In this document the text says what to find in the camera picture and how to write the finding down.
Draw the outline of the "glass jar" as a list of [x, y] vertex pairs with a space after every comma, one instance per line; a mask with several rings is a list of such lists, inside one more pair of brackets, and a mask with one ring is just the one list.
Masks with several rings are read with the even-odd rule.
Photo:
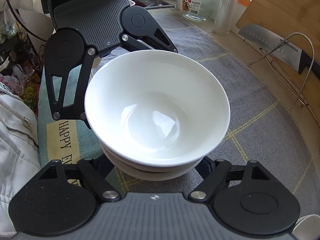
[[218, 4], [219, 0], [182, 0], [182, 15], [192, 21], [206, 21]]

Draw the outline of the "black handled kitchen knife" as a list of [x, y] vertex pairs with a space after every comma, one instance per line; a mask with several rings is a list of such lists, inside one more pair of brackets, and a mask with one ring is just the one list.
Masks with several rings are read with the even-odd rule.
[[[266, 51], [271, 50], [284, 39], [278, 34], [253, 23], [242, 27], [239, 30], [239, 35]], [[312, 60], [312, 57], [304, 50], [289, 41], [285, 41], [271, 55], [293, 68], [299, 74], [302, 74], [304, 68], [310, 66]]]

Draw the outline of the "teal happy text towel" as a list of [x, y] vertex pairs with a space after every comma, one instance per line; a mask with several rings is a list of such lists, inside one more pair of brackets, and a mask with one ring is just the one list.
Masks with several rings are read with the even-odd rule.
[[[80, 67], [73, 69], [68, 77], [65, 102], [73, 101], [74, 91], [78, 82]], [[61, 160], [62, 164], [76, 164], [80, 159], [96, 159], [104, 152], [99, 140], [88, 129], [81, 120], [58, 120], [52, 119], [45, 74], [43, 71], [42, 82], [39, 91], [38, 102], [38, 138], [40, 147], [41, 167], [53, 159]], [[120, 194], [133, 189], [141, 180], [127, 176], [118, 168], [113, 170], [106, 177], [107, 181], [114, 186]]]

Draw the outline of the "bamboo cutting board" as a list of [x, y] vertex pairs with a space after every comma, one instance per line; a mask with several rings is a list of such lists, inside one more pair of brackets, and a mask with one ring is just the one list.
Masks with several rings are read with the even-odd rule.
[[[253, 0], [248, 5], [236, 26], [241, 29], [250, 23], [260, 25], [285, 38], [293, 32], [304, 33], [313, 45], [301, 38], [292, 37], [290, 42], [315, 55], [319, 61], [319, 0]], [[288, 64], [272, 57], [272, 72], [282, 85], [296, 95], [302, 89], [302, 96], [316, 115], [319, 115], [319, 78], [304, 69], [301, 74]]]

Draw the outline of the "clear plastic cup stack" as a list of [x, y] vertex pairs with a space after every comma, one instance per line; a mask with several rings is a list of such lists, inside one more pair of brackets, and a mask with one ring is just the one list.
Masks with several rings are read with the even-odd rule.
[[232, 18], [238, 0], [220, 0], [213, 31], [218, 35], [227, 35], [231, 29]]

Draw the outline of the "small white floral bowl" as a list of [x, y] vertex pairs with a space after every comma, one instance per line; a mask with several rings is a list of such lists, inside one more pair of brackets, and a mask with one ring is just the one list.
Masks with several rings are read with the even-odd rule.
[[208, 155], [225, 137], [231, 118], [218, 79], [200, 63], [163, 50], [112, 59], [92, 77], [84, 105], [104, 146], [157, 167]]

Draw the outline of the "white jacket torso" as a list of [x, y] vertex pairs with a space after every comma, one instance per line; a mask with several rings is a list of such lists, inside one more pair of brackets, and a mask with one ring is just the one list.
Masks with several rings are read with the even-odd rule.
[[16, 235], [8, 208], [13, 196], [39, 170], [37, 117], [10, 89], [1, 84], [1, 239]]

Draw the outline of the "grey checked cloth mat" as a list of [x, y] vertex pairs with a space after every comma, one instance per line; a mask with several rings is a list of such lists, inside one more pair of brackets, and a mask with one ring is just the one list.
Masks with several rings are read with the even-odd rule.
[[170, 9], [154, 10], [178, 51], [209, 69], [224, 87], [231, 121], [210, 154], [243, 165], [257, 160], [298, 199], [303, 216], [319, 213], [319, 126], [306, 107], [275, 77], [258, 52], [234, 33], [213, 33], [211, 21], [185, 20]]

